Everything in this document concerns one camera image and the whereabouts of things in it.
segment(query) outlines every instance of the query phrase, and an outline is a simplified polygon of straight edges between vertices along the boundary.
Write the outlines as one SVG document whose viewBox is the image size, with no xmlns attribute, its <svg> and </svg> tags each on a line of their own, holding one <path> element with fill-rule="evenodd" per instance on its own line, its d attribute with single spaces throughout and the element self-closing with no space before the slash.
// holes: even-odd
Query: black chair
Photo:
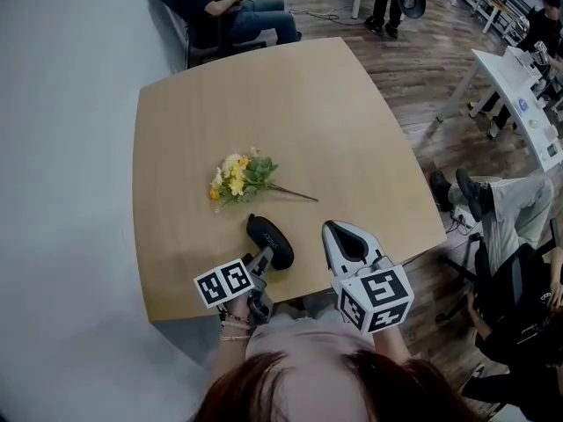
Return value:
<svg viewBox="0 0 563 422">
<path fill-rule="evenodd" d="M 471 235 L 470 244 L 479 242 L 479 249 L 475 253 L 475 273 L 462 267 L 444 255 L 438 257 L 438 262 L 447 264 L 467 280 L 475 283 L 477 297 L 475 305 L 483 313 L 483 318 L 491 325 L 495 325 L 503 317 L 518 311 L 523 304 L 523 274 L 521 265 L 530 266 L 533 261 L 543 261 L 542 257 L 555 247 L 560 246 L 559 227 L 555 219 L 550 220 L 552 238 L 536 250 L 529 244 L 523 244 L 516 250 L 496 272 L 494 277 L 489 268 L 488 253 L 485 240 L 480 234 Z M 436 316 L 437 323 L 450 320 L 467 304 L 464 296 L 447 314 Z"/>
<path fill-rule="evenodd" d="M 161 0 L 172 12 L 174 0 Z M 217 42 L 209 42 L 207 39 L 199 36 L 190 24 L 186 23 L 187 45 L 186 45 L 186 68 L 197 66 L 205 60 L 224 58 L 238 53 L 243 53 L 256 48 L 264 48 L 267 43 L 264 40 L 253 40 L 242 44 L 233 44 L 229 40 L 229 35 L 224 26 L 224 16 L 238 11 L 238 8 L 230 8 L 226 13 L 218 17 L 218 34 Z"/>
</svg>

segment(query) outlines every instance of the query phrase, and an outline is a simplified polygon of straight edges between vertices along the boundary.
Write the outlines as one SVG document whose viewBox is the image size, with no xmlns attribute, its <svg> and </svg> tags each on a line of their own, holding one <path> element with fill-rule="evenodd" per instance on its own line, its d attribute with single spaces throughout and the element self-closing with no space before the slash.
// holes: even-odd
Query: cable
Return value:
<svg viewBox="0 0 563 422">
<path fill-rule="evenodd" d="M 345 24 L 344 22 L 339 22 L 340 16 L 338 14 L 334 14 L 336 11 L 340 11 L 343 10 L 345 8 L 351 8 L 352 5 L 351 4 L 347 4 L 346 6 L 342 6 L 340 8 L 335 8 L 333 10 L 330 10 L 328 12 L 325 13 L 319 13 L 319 12 L 311 12 L 311 11 L 300 11 L 300 10 L 289 10 L 289 14 L 306 14 L 307 16 L 311 16 L 314 18 L 322 18 L 323 20 L 329 20 L 331 22 L 334 22 L 335 24 L 338 25 L 345 25 L 345 26 L 359 26 L 359 25 L 363 25 L 363 22 L 357 23 L 357 24 Z"/>
</svg>

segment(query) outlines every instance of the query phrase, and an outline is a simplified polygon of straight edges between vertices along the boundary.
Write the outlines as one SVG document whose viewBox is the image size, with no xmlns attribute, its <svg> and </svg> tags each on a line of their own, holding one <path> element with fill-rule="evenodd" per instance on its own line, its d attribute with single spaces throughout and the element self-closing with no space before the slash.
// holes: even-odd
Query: white wall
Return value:
<svg viewBox="0 0 563 422">
<path fill-rule="evenodd" d="M 0 0 L 0 411 L 186 420 L 200 369 L 147 322 L 139 89 L 181 67 L 148 0 Z"/>
</svg>

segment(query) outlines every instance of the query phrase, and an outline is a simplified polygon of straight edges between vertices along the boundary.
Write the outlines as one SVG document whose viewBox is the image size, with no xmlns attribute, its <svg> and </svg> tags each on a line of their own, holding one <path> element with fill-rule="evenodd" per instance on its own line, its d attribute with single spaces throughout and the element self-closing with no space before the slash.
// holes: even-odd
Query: black shoe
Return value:
<svg viewBox="0 0 563 422">
<path fill-rule="evenodd" d="M 376 34 L 377 36 L 384 35 L 384 28 L 381 25 L 376 25 L 376 18 L 374 16 L 369 16 L 363 22 L 363 26 L 365 26 L 368 30 L 372 33 Z"/>
<path fill-rule="evenodd" d="M 494 209 L 493 191 L 487 183 L 477 183 L 469 178 L 464 169 L 456 170 L 456 180 L 459 190 L 467 199 L 469 209 L 475 222 L 481 222 L 483 215 Z"/>
<path fill-rule="evenodd" d="M 385 24 L 385 31 L 389 34 L 392 38 L 398 38 L 398 29 L 394 26 L 391 26 L 389 23 Z"/>
<path fill-rule="evenodd" d="M 451 183 L 443 176 L 442 171 L 433 171 L 428 178 L 428 184 L 440 209 L 444 212 L 451 211 L 454 208 L 448 200 Z"/>
</svg>

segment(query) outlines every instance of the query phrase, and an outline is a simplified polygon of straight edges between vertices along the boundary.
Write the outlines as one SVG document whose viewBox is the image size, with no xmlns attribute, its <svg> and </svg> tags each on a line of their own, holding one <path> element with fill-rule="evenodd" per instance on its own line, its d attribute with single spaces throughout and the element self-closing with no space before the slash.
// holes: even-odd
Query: brown hair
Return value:
<svg viewBox="0 0 563 422">
<path fill-rule="evenodd" d="M 287 420 L 274 403 L 283 369 L 282 353 L 253 356 L 219 378 L 209 389 L 192 422 L 215 420 L 265 422 Z M 377 422 L 480 422 L 454 393 L 440 371 L 422 360 L 400 366 L 383 355 L 359 351 L 342 357 L 363 386 L 370 419 Z"/>
</svg>

